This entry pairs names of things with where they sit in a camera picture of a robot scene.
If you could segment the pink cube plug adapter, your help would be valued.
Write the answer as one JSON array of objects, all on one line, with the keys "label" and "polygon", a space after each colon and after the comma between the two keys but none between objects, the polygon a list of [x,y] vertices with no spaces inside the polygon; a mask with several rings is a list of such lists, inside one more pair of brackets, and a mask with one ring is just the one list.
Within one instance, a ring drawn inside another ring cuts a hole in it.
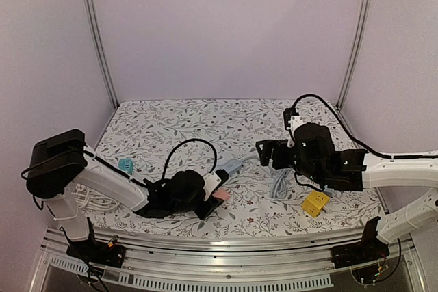
[{"label": "pink cube plug adapter", "polygon": [[229,192],[224,188],[218,188],[214,193],[211,194],[213,197],[227,201],[230,198]]}]

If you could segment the light blue power strip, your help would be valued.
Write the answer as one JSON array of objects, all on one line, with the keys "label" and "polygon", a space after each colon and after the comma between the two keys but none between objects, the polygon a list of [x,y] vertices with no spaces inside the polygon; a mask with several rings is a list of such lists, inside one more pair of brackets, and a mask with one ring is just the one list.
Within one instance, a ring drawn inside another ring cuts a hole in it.
[{"label": "light blue power strip", "polygon": [[217,170],[224,170],[229,176],[233,176],[242,169],[243,163],[237,159],[230,159],[226,163],[218,164]]}]

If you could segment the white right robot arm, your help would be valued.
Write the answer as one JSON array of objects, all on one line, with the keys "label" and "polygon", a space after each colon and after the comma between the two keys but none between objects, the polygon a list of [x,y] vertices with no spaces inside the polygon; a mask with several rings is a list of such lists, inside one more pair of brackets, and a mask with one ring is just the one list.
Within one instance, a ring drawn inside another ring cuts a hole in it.
[{"label": "white right robot arm", "polygon": [[262,166],[291,169],[309,179],[318,191],[412,191],[406,204],[367,224],[370,234],[358,242],[354,256],[368,262],[405,234],[437,220],[437,152],[377,155],[364,148],[336,150],[329,128],[300,123],[286,140],[261,140],[256,149]]}]

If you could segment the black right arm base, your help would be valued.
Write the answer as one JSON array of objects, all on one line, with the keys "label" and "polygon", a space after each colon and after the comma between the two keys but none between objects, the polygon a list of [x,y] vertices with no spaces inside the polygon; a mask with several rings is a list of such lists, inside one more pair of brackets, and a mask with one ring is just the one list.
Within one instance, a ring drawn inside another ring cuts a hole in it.
[{"label": "black right arm base", "polygon": [[377,224],[381,218],[369,220],[358,242],[332,247],[331,262],[335,269],[362,265],[374,262],[373,265],[352,270],[352,277],[362,285],[374,284],[382,273],[383,265],[389,256],[389,247],[377,239]]}]

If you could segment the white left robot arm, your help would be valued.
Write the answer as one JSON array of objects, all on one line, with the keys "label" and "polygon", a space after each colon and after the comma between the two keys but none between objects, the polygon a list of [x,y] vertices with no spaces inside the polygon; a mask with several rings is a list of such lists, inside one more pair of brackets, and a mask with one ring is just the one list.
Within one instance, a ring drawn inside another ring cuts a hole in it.
[{"label": "white left robot arm", "polygon": [[215,192],[229,174],[218,168],[204,175],[183,170],[156,182],[139,181],[98,156],[86,144],[84,133],[72,129],[35,144],[21,178],[29,193],[48,206],[67,237],[75,242],[76,251],[94,261],[102,247],[91,237],[92,224],[75,201],[70,184],[89,187],[140,217],[163,219],[192,211],[203,220],[222,203]]}]

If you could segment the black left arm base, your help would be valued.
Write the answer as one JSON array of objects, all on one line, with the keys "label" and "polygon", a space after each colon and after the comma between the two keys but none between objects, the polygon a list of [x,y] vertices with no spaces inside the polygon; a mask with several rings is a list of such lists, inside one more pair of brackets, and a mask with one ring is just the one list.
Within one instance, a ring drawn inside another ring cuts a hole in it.
[{"label": "black left arm base", "polygon": [[64,231],[64,236],[68,242],[67,255],[78,258],[85,264],[97,263],[121,268],[127,249],[118,243],[119,236],[113,235],[108,242],[96,240],[94,226],[89,217],[86,219],[88,223],[88,235],[86,239],[72,241]]}]

